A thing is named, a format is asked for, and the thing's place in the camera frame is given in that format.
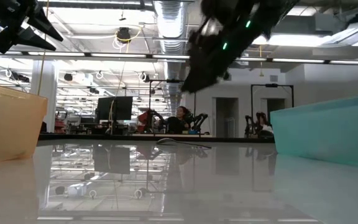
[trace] teal plastic bin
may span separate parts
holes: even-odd
[[[274,111],[279,154],[358,166],[358,97]]]

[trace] white wall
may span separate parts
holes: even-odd
[[[209,119],[203,123],[201,131],[213,133],[213,98],[238,98],[239,120],[237,122],[237,137],[242,138],[246,128],[245,116],[251,115],[250,84],[270,83],[269,75],[278,75],[278,83],[285,84],[285,74],[280,73],[279,69],[263,69],[264,77],[259,76],[259,69],[253,71],[248,71],[248,69],[230,69],[229,73],[232,75],[231,82],[223,82],[197,92],[196,114],[208,114]],[[261,99],[263,98],[284,98],[290,105],[291,94],[288,94],[287,91],[282,88],[255,87],[254,117],[256,112],[260,111],[262,108]],[[194,94],[186,94],[185,99],[185,106],[194,112]]]
[[[358,96],[358,66],[300,65],[285,74],[295,106]]]

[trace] exposed pipe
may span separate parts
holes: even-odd
[[[154,1],[155,12],[157,13],[157,27],[159,37],[169,38],[170,41],[161,41],[161,50],[168,55],[181,55],[185,43],[181,40],[185,34],[186,8],[185,2]],[[185,73],[182,70],[182,63],[164,62],[165,79],[184,80]],[[180,104],[181,93],[177,85],[168,84],[171,112],[174,112]]]

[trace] computer monitor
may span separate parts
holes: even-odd
[[[92,128],[96,123],[94,122],[94,118],[81,118],[80,124],[86,128]]]
[[[113,120],[130,120],[132,116],[132,96],[117,96],[99,98],[98,109],[96,111],[97,121],[109,120],[111,103]]]

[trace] doorway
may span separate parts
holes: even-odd
[[[236,138],[239,121],[239,99],[216,98],[215,100],[215,136],[217,138]]]
[[[270,121],[270,112],[285,109],[285,99],[266,99],[267,119]]]

